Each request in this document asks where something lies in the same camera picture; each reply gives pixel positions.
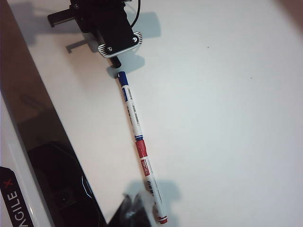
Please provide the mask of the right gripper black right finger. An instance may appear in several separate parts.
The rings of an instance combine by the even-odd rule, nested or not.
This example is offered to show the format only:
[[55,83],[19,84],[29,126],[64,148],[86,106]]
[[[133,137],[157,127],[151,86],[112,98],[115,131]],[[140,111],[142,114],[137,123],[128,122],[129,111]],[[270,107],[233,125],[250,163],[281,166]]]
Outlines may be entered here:
[[134,199],[134,226],[151,227],[153,219],[153,196],[140,191]]

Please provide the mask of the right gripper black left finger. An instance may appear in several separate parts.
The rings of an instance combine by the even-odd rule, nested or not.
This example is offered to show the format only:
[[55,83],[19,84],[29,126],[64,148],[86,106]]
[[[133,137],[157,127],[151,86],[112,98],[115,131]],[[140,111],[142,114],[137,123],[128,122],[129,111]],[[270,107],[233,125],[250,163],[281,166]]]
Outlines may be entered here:
[[128,194],[125,194],[123,201],[107,224],[107,227],[134,227],[135,215],[135,204],[132,198]]

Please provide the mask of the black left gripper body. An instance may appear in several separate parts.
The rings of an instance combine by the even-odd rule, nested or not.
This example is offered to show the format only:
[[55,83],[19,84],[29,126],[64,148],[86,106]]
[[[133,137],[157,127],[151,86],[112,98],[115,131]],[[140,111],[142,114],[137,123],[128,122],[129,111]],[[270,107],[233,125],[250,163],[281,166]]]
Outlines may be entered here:
[[71,0],[69,8],[47,16],[51,27],[75,20],[84,33],[106,31],[126,20],[122,0]]

